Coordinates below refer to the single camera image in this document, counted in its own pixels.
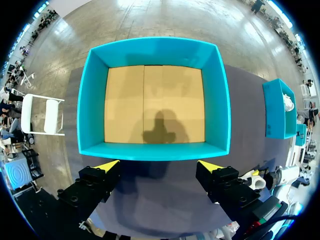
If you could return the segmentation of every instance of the white folding chair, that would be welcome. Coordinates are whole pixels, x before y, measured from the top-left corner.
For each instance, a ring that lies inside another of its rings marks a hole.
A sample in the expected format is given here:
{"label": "white folding chair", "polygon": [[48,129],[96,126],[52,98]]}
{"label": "white folding chair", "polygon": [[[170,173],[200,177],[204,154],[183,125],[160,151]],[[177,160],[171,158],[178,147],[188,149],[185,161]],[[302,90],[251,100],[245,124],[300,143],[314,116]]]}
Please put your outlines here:
{"label": "white folding chair", "polygon": [[[32,110],[33,98],[47,99],[46,108],[45,108],[44,132],[31,131],[30,123],[31,123],[31,110]],[[65,100],[59,99],[59,98],[39,96],[39,95],[30,94],[30,93],[25,95],[23,98],[22,111],[21,111],[22,131],[26,134],[64,136],[65,135],[64,133],[59,133],[63,128],[63,123],[64,123],[63,114],[61,119],[61,128],[57,131],[59,104],[64,101]]]}
{"label": "white folding chair", "polygon": [[35,73],[27,76],[22,66],[19,67],[19,70],[23,72],[23,79],[21,80],[20,86],[22,86],[24,83],[28,88],[30,88],[32,85],[29,81],[29,78],[35,79]]}
{"label": "white folding chair", "polygon": [[14,95],[21,94],[21,96],[24,96],[24,92],[18,91],[17,89],[11,88],[11,93]]}

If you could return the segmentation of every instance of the cardboard panel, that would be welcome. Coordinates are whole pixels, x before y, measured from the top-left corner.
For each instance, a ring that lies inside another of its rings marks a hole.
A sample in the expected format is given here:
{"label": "cardboard panel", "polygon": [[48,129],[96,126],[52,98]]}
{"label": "cardboard panel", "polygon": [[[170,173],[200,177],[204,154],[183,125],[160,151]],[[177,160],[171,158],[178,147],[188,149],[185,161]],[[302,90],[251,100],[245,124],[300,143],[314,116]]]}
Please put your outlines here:
{"label": "cardboard panel", "polygon": [[143,143],[144,66],[110,68],[104,104],[104,141]]}
{"label": "cardboard panel", "polygon": [[144,66],[143,142],[165,143],[163,115],[163,66]]}
{"label": "cardboard panel", "polygon": [[164,127],[172,143],[205,141],[205,107],[201,70],[163,66]]}

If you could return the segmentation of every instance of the small teal box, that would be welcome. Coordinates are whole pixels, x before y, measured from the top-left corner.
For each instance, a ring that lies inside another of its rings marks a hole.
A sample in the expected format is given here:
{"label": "small teal box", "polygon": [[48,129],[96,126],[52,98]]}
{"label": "small teal box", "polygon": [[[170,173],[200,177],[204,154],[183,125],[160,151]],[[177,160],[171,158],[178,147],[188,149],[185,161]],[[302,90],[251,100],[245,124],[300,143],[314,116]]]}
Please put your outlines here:
{"label": "small teal box", "polygon": [[302,147],[307,140],[307,126],[305,124],[296,125],[295,145]]}
{"label": "small teal box", "polygon": [[[104,142],[104,109],[109,68],[171,65],[201,69],[205,142],[136,144]],[[141,37],[92,48],[87,56],[77,105],[77,141],[83,155],[119,160],[178,161],[229,154],[231,107],[218,47],[179,37]]]}
{"label": "small teal box", "polygon": [[[265,136],[288,139],[297,133],[297,108],[294,92],[279,78],[262,85],[265,103]],[[284,97],[291,98],[294,109],[285,111]]]}

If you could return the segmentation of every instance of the crowd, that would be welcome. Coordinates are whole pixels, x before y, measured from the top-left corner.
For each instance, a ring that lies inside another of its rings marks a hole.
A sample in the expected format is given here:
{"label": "crowd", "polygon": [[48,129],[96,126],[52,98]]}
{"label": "crowd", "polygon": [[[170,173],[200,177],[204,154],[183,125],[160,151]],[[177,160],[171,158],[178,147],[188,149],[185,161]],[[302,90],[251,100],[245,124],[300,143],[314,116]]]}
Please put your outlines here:
{"label": "crowd", "polygon": [[[31,40],[28,46],[21,46],[20,52],[23,56],[28,56],[30,46],[39,36],[39,33],[56,18],[56,11],[48,10],[48,13],[41,18],[38,28],[31,33]],[[21,103],[24,99],[21,95],[14,94],[13,90],[20,81],[23,81],[27,70],[24,66],[24,59],[17,60],[14,68],[8,75],[5,86],[0,89],[0,116],[2,121],[0,124],[0,148],[5,155],[13,152],[14,144],[24,143],[27,141],[28,134],[21,130]]]}
{"label": "crowd", "polygon": [[53,20],[56,19],[56,15],[57,15],[57,12],[55,10],[53,10],[53,11],[48,10],[48,13],[46,13],[41,18],[40,24],[38,25],[38,28],[31,33],[31,38],[32,39],[29,41],[27,46],[21,46],[20,49],[19,49],[23,56],[28,56],[29,51],[30,51],[30,47],[34,44],[34,42],[37,39],[37,37],[39,36],[39,33],[41,32],[41,30],[43,30],[44,28],[47,28],[48,25]]}
{"label": "crowd", "polygon": [[37,32],[40,32],[42,29],[47,28],[48,25],[55,19],[55,16],[57,15],[57,12],[55,10],[51,11],[48,10],[48,13],[41,18],[41,22],[38,25]]}

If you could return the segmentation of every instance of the gray tablecloth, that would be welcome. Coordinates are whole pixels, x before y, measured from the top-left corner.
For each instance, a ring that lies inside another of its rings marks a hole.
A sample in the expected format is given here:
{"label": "gray tablecloth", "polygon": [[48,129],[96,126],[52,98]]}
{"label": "gray tablecloth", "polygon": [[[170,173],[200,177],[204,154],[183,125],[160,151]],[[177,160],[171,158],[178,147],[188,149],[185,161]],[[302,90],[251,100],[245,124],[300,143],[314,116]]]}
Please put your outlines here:
{"label": "gray tablecloth", "polygon": [[[70,76],[64,105],[64,132],[73,178],[85,166],[98,166],[107,158],[80,155],[76,119],[82,68]],[[266,108],[262,84],[265,80],[249,72],[225,65],[231,101],[230,154],[206,158],[220,166],[232,166],[244,174],[268,166],[285,165],[289,140],[265,137]],[[230,222],[217,204],[212,204],[195,178],[196,160],[125,161],[123,174],[106,203],[100,203],[93,221],[109,232],[142,238],[175,238],[208,232]],[[263,191],[262,198],[268,197]]]}

